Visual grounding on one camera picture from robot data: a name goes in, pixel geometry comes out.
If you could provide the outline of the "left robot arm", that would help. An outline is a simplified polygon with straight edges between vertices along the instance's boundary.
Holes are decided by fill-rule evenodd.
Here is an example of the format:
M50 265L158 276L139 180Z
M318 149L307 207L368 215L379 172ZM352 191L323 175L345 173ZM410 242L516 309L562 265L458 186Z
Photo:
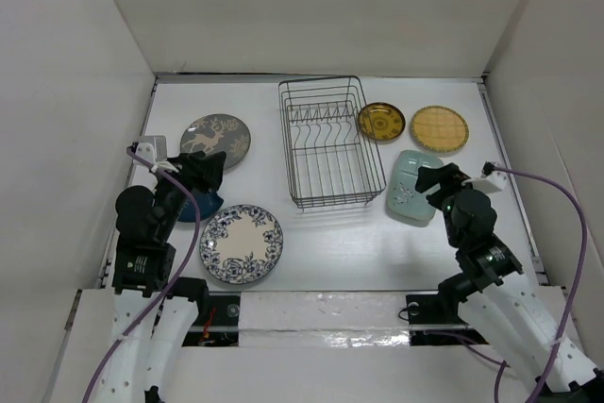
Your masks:
M165 158L143 142L126 152L157 184L128 187L115 202L111 345L86 388L85 402L161 402L190 327L210 315L207 282L182 275L169 238L184 206L197 205L196 193L220 188L226 153Z

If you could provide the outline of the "dark blue plate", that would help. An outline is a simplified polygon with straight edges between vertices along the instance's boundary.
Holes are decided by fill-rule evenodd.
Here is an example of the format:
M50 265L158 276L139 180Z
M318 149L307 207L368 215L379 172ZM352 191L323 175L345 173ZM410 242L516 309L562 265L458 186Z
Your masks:
M217 192L201 193L193 190L192 195L196 206L199 208L200 220L211 218L224 204L224 199ZM179 223L195 223L196 214L193 203L189 197L185 198L182 211L178 217Z

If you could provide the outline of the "amber glass plate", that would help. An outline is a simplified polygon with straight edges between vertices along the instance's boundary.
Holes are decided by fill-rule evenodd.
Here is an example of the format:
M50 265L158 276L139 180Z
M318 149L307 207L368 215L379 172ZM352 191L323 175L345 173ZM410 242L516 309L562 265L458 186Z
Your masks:
M399 108L388 103L371 103L360 110L357 124L365 137L387 143L401 136L407 122Z

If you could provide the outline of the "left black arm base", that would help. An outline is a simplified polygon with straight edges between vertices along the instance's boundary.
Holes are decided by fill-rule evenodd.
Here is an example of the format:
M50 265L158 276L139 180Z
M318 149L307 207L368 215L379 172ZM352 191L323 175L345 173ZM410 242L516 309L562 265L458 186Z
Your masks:
M239 343L240 293L210 293L183 341L184 347L231 347Z

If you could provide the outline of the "blue floral white plate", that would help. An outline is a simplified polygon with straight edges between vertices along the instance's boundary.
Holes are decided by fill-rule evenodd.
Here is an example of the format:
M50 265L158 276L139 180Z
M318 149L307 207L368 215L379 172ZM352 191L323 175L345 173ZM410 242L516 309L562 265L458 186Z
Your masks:
M234 205L216 213L199 243L203 266L226 284L263 279L277 266L284 236L277 218L255 205Z

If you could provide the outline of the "yellow checked plate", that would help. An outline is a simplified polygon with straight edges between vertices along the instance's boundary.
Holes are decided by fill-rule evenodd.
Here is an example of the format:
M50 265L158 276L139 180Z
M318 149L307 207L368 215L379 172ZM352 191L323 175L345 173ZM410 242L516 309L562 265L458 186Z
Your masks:
M451 153L466 145L469 126L455 110L432 105L413 114L411 135L419 145L430 151Z

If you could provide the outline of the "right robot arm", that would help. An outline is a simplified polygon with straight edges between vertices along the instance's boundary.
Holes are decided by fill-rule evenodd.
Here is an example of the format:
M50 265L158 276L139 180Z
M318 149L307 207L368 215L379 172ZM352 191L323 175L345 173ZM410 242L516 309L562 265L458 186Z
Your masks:
M495 235L497 214L489 197L511 169L492 162L471 178L460 168L420 167L415 190L439 210L460 272L438 286L436 310L461 319L499 354L528 389L530 402L600 402L603 371L567 336L565 327L578 290L586 251L560 319L554 319L518 258Z

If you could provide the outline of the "grey deer plate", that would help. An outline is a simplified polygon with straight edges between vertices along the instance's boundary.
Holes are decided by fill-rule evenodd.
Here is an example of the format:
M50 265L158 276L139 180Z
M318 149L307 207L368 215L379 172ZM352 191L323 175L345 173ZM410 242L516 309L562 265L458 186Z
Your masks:
M239 118L223 113L196 119L184 131L180 140L182 153L204 152L206 155L225 152L224 169L237 166L251 145L248 126Z

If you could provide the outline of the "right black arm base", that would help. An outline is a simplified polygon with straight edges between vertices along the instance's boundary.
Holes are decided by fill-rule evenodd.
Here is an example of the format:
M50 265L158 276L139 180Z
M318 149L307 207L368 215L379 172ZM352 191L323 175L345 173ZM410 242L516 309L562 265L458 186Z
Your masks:
M407 294L397 316L408 324L411 346L487 344L455 313L447 312L436 294Z

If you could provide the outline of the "light green rectangular plate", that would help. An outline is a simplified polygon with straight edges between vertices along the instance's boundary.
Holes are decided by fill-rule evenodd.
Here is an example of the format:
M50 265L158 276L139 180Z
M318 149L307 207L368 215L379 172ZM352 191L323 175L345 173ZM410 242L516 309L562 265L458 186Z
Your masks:
M424 193L415 190L420 167L440 168L444 163L437 157L415 150L402 151L395 164L386 197L387 207L394 214L414 221L431 220L436 209Z

